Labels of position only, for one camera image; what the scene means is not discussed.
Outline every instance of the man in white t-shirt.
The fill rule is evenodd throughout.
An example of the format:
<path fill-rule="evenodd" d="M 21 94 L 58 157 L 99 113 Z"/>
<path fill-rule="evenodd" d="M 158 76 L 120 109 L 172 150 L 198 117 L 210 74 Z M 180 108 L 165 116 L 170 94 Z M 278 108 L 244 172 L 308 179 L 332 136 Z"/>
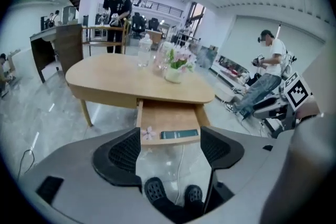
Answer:
<path fill-rule="evenodd" d="M 238 112 L 244 118 L 249 117 L 253 112 L 253 105 L 264 99 L 272 90 L 281 83 L 281 64 L 286 57 L 286 48 L 280 39 L 274 38 L 269 30 L 261 32 L 258 42 L 262 46 L 270 47 L 270 58 L 258 60 L 256 66 L 266 69 L 260 79 L 258 79 L 248 89 L 243 99 L 233 105 L 227 104 L 228 110 L 237 114 Z"/>

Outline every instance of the plastic bottle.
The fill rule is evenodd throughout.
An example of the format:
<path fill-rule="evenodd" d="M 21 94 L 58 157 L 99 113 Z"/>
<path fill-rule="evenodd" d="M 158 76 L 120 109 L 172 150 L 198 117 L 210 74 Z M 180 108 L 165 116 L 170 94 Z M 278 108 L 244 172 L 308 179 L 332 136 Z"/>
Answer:
<path fill-rule="evenodd" d="M 149 35 L 146 34 L 144 38 L 139 41 L 139 52 L 138 52 L 138 66 L 147 67 L 149 60 L 151 58 L 151 46 L 153 41 L 150 39 Z"/>

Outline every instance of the table drawer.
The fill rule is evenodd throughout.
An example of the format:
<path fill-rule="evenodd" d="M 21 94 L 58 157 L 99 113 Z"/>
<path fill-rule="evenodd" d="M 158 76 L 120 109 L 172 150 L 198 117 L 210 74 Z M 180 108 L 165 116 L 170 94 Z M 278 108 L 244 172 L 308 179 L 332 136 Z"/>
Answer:
<path fill-rule="evenodd" d="M 149 126 L 156 133 L 154 140 L 141 140 L 143 146 L 188 144 L 197 142 L 200 136 L 176 139 L 160 139 L 162 131 L 180 131 L 210 126 L 202 104 L 184 104 L 154 100 L 139 100 L 137 127 L 142 130 Z"/>

